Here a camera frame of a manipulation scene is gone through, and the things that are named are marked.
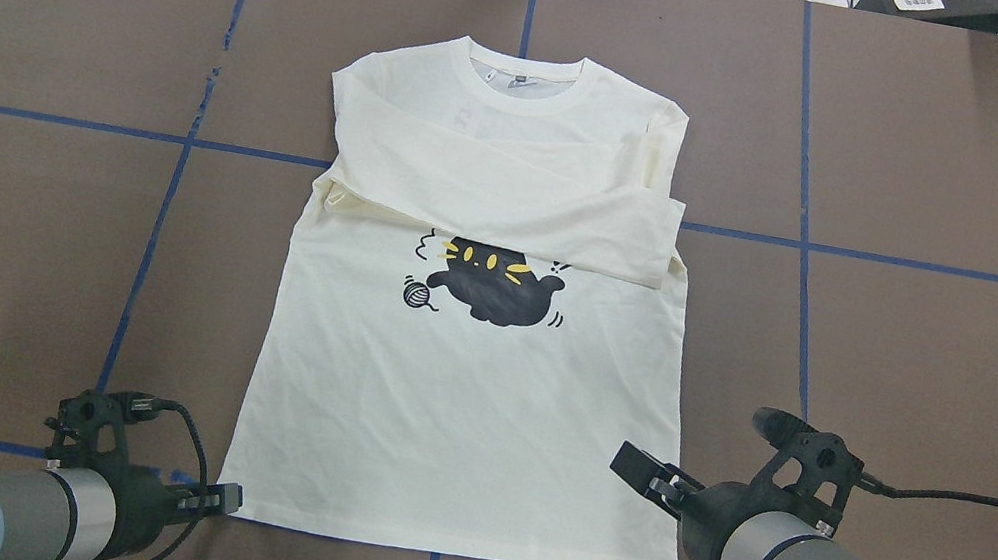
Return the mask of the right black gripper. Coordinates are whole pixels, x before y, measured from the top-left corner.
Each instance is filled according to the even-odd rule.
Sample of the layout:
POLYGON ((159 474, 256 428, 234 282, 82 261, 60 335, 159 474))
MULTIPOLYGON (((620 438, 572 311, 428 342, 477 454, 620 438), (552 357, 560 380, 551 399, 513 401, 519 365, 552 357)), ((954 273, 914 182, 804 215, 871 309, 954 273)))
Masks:
POLYGON ((681 533, 688 560, 721 560, 724 546, 748 519, 771 511, 772 500, 740 482, 698 486, 679 480, 668 464, 624 441, 610 470, 632 491, 646 493, 654 504, 679 508, 681 533))

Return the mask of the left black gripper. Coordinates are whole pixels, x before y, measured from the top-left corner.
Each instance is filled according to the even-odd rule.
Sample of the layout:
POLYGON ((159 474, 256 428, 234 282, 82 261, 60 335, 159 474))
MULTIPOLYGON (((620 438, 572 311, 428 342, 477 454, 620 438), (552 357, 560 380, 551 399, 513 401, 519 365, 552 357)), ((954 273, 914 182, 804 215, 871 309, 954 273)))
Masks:
POLYGON ((162 529, 187 519, 200 520, 210 508, 237 512, 243 504, 241 483, 190 483, 164 486, 147 467, 129 465, 114 483, 115 524, 104 553, 142 552, 158 540, 162 529))

